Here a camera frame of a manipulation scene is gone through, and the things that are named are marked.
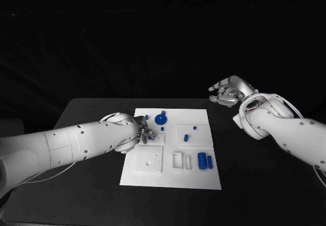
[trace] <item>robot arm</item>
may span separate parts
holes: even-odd
[[[235,101],[225,102],[225,96],[240,102],[233,121],[246,134],[256,140],[271,135],[284,151],[326,171],[326,125],[313,119],[304,119],[285,99],[275,94],[258,93],[238,76],[214,84],[209,91],[214,87],[219,88],[219,92],[216,97],[209,97],[212,102],[232,106]],[[223,89],[233,89],[233,93],[225,93]],[[294,118],[284,101],[298,114],[298,119]]]
[[[126,153],[141,140],[154,139],[144,116],[115,113],[101,121],[0,138],[0,198],[37,174],[86,160],[112,149]]]

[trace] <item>black background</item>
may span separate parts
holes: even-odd
[[[106,4],[1,8],[0,108],[26,133],[73,98],[207,98],[230,75],[324,120],[324,1]]]

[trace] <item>white platform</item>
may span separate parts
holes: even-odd
[[[154,116],[165,111],[167,122],[164,125],[154,123]],[[151,187],[177,187],[177,188],[196,188],[196,189],[212,189],[220,190],[217,165],[212,147],[212,136],[209,129],[207,113],[204,109],[145,109],[137,108],[134,116],[148,115],[148,128],[154,130],[155,134],[164,134],[164,144],[161,142],[151,142],[147,145],[138,143],[134,150],[125,154],[124,168],[121,174],[119,185],[125,186],[151,186]],[[178,143],[178,125],[181,132],[191,134],[186,143],[191,146],[180,146]],[[151,148],[155,152],[157,148],[163,148],[161,154],[161,172],[144,172],[138,173],[134,166],[138,162],[138,151],[139,146]],[[213,169],[200,170],[197,168],[197,153],[203,152],[212,156]],[[173,153],[181,153],[181,170],[173,170]],[[190,171],[186,170],[186,156],[190,158]]]

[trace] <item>black table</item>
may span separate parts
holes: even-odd
[[[253,140],[227,108],[207,99],[73,99],[54,128],[135,108],[206,109],[220,191],[119,186],[124,154],[77,162],[53,179],[18,187],[4,220],[66,225],[324,225],[326,188],[313,168],[271,136]],[[64,166],[37,177],[54,175]]]

